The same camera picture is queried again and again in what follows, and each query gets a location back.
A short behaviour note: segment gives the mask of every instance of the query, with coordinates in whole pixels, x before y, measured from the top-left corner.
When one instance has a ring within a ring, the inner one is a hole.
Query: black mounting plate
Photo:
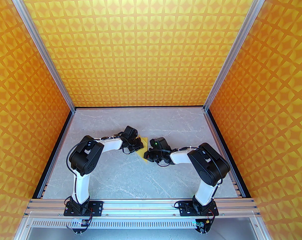
[[[88,208],[92,209],[92,217],[101,217],[103,211],[103,201],[89,201]],[[70,201],[67,201],[63,216],[83,216],[70,207]]]
[[[201,213],[197,213],[193,208],[193,201],[178,201],[178,206],[181,217],[190,217],[190,216],[218,216],[218,208],[214,201],[211,201],[207,206],[204,206],[205,209]]]
[[[192,201],[178,201],[178,209],[181,217],[198,216],[193,209]]]

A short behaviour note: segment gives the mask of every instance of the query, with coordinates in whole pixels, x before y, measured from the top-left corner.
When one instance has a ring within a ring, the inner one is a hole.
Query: red wire
[[[213,216],[213,219],[215,218],[215,216],[214,216],[214,214],[213,214],[213,212],[209,209],[209,211],[210,211],[210,213],[212,213],[212,216]]]

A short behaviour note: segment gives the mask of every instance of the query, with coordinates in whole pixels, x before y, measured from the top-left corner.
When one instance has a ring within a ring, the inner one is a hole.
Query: metal grille
[[[34,218],[35,228],[83,228],[82,219]],[[195,219],[93,219],[92,229],[194,229]]]

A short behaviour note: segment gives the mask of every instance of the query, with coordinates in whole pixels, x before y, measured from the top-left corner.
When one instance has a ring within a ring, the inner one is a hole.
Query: orange patterned wall
[[[203,105],[252,0],[24,0],[76,106]]]
[[[302,239],[302,0],[266,0],[210,110],[273,239]]]
[[[69,108],[11,0],[0,0],[0,239],[12,239]]]

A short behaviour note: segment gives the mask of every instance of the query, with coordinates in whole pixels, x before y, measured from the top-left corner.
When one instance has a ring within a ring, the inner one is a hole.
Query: wire
[[[68,155],[66,156],[66,166],[68,167],[69,171],[72,172],[75,176],[77,176],[77,174],[69,167],[69,164],[68,164],[68,158],[71,154],[71,152],[80,144],[83,144],[83,143],[86,143],[88,141],[93,141],[95,139],[90,139],[90,140],[85,140],[85,141],[82,141],[82,142],[79,142],[78,144],[74,145],[73,148],[70,149]]]
[[[66,204],[66,200],[69,199],[71,197],[71,195],[69,195],[65,200],[64,200],[64,205],[67,206]]]
[[[159,163],[157,163],[157,165],[160,166],[160,167],[167,167],[167,166],[169,166],[170,164],[168,163],[167,165],[159,165]]]
[[[220,179],[221,179],[221,182],[217,184],[217,186],[221,185],[222,182],[223,182],[223,178],[222,178],[222,173],[220,171],[220,168],[218,167],[218,165],[216,164],[216,162],[214,161],[214,159],[212,158],[212,155],[208,152],[206,152],[205,150],[203,150],[202,148],[200,148],[199,146],[198,147],[190,147],[190,149],[196,149],[196,150],[201,150],[202,152],[206,153],[211,161],[214,163],[215,167],[217,168],[217,171],[219,172],[219,175],[220,175]]]
[[[118,134],[115,134],[115,135],[114,135],[114,138],[124,139],[124,140],[130,145],[130,147],[133,147],[134,144],[131,144],[131,143],[129,142],[129,140],[128,140],[126,137],[122,136],[122,135],[121,135],[122,133],[123,133],[123,132],[121,131],[121,132],[119,132]],[[125,153],[124,147],[122,147],[122,152],[123,152],[124,154],[126,154],[126,155],[129,155],[129,154],[133,153],[134,151],[135,151],[135,150],[132,150],[132,151],[129,150],[129,153]]]
[[[217,192],[218,188],[216,187],[213,194],[212,194],[212,198],[214,197],[215,193]]]
[[[172,150],[155,149],[155,148],[148,150],[148,152],[154,152],[154,151],[161,151],[161,152],[168,152],[168,153],[171,153],[171,152],[172,152]]]
[[[88,208],[82,206],[82,205],[80,204],[79,200],[78,200],[78,197],[77,197],[77,179],[78,179],[78,176],[77,176],[77,174],[69,167],[68,158],[69,158],[70,154],[73,152],[73,150],[74,150],[78,145],[83,144],[83,143],[87,143],[87,142],[89,142],[89,141],[94,141],[94,140],[98,140],[98,139],[89,139],[89,140],[85,140],[85,141],[82,141],[82,142],[77,143],[76,145],[74,145],[74,146],[70,149],[68,155],[66,156],[66,166],[68,167],[69,171],[72,172],[72,173],[75,175],[75,180],[74,180],[74,196],[75,196],[76,202],[78,203],[78,205],[79,205],[82,209],[86,209],[86,210],[88,210],[88,211],[90,212],[90,217],[89,217],[89,220],[88,220],[88,225],[86,226],[85,230],[90,226],[91,221],[92,221],[92,218],[93,218],[92,208],[91,208],[91,209],[88,209]],[[64,200],[64,205],[66,205],[66,200],[69,199],[69,198],[71,198],[71,197],[72,197],[72,195],[68,196],[68,197]]]
[[[209,211],[210,211],[210,213],[212,213],[212,216],[213,216],[213,218],[212,218],[212,222],[211,222],[211,224],[213,223],[213,221],[214,221],[214,218],[215,218],[215,216],[214,216],[214,214],[213,214],[213,212],[209,209]]]
[[[173,207],[175,208],[175,209],[180,209],[180,208],[183,208],[183,207],[176,207],[175,205],[178,203],[178,202],[181,202],[181,203],[183,203],[184,204],[184,209],[186,210],[186,208],[185,207],[189,207],[191,210],[194,210],[194,208],[193,207],[191,207],[191,206],[189,206],[187,203],[185,203],[184,201],[176,201],[175,203],[174,203],[174,205],[173,205]]]

